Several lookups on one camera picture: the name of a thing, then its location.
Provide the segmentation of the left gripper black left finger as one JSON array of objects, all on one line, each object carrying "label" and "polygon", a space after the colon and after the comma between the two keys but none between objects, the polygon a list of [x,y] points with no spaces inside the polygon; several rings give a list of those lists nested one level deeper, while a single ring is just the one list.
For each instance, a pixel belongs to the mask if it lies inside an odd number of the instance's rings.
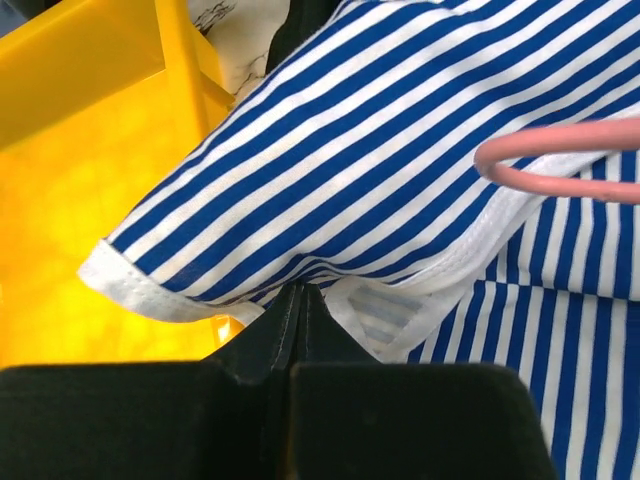
[{"label": "left gripper black left finger", "polygon": [[5,479],[279,479],[303,289],[196,361],[1,373]]}]

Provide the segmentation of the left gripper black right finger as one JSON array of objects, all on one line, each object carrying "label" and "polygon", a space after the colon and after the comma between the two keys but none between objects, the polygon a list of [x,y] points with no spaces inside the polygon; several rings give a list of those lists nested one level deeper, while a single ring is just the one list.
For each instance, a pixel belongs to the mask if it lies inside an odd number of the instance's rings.
[{"label": "left gripper black right finger", "polygon": [[295,479],[553,479],[532,398],[486,363],[383,364],[303,291],[290,374]]}]

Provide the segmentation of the blue white striped tank top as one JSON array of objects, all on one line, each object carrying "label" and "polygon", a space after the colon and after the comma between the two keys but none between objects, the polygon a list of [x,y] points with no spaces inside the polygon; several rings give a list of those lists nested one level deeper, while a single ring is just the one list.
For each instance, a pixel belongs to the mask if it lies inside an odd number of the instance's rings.
[{"label": "blue white striped tank top", "polygon": [[383,361],[516,370],[563,479],[639,475],[639,210],[498,186],[487,140],[639,112],[635,1],[344,1],[81,266],[256,320],[287,283]]}]

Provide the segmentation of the pink wire hanger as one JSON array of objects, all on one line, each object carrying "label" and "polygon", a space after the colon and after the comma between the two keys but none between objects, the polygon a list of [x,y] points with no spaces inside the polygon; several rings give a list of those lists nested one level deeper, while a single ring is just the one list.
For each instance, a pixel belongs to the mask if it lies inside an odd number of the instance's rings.
[{"label": "pink wire hanger", "polygon": [[590,198],[637,205],[639,185],[560,178],[520,171],[506,160],[560,153],[632,151],[639,148],[637,117],[547,126],[486,141],[474,155],[474,166],[486,179],[522,192],[553,197]]}]

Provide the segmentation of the black tank top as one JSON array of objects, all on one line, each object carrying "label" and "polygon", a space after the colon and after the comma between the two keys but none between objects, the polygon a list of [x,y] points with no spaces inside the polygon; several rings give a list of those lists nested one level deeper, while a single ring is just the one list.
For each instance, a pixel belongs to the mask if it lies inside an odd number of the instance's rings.
[{"label": "black tank top", "polygon": [[286,20],[271,41],[265,74],[270,74],[317,32],[340,3],[340,0],[291,0]]}]

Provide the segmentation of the yellow plastic tray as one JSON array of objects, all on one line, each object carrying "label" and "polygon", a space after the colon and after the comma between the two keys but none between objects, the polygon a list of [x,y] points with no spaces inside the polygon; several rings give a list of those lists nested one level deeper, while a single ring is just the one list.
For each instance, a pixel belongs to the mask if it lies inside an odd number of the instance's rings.
[{"label": "yellow plastic tray", "polygon": [[166,324],[86,287],[80,264],[227,115],[183,1],[63,1],[1,40],[1,363],[199,359],[228,316]]}]

